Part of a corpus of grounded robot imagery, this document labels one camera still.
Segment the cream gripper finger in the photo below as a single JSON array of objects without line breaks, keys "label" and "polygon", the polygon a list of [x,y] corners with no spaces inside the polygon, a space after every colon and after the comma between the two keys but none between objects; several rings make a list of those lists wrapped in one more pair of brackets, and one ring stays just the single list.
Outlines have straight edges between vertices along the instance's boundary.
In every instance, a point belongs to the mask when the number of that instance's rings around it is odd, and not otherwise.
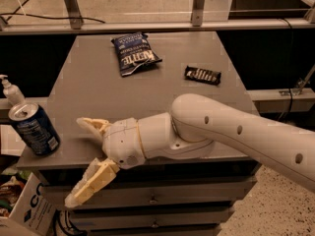
[{"label": "cream gripper finger", "polygon": [[111,159],[99,160],[95,158],[83,178],[75,185],[65,199],[65,207],[74,208],[89,200],[96,192],[108,185],[120,170]]},{"label": "cream gripper finger", "polygon": [[111,126],[108,120],[88,117],[80,117],[76,122],[82,129],[92,133],[99,142],[103,141],[106,130]]}]

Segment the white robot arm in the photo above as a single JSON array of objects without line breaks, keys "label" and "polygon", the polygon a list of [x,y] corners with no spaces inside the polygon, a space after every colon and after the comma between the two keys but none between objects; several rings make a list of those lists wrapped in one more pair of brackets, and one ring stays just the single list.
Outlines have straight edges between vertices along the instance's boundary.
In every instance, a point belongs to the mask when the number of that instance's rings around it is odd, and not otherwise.
[{"label": "white robot arm", "polygon": [[156,157],[205,157],[202,146],[219,142],[234,148],[286,178],[315,190],[315,133],[186,93],[174,99],[168,112],[143,119],[111,123],[81,117],[80,127],[102,142],[105,160],[94,159],[65,207],[82,205],[107,186],[121,169],[143,165]]}]

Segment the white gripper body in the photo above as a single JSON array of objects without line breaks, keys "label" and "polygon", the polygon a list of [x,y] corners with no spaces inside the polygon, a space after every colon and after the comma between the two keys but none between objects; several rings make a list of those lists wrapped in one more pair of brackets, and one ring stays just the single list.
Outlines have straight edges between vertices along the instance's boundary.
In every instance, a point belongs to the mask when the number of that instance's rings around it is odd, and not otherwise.
[{"label": "white gripper body", "polygon": [[102,149],[122,169],[130,169],[146,162],[135,118],[111,124],[103,136]]}]

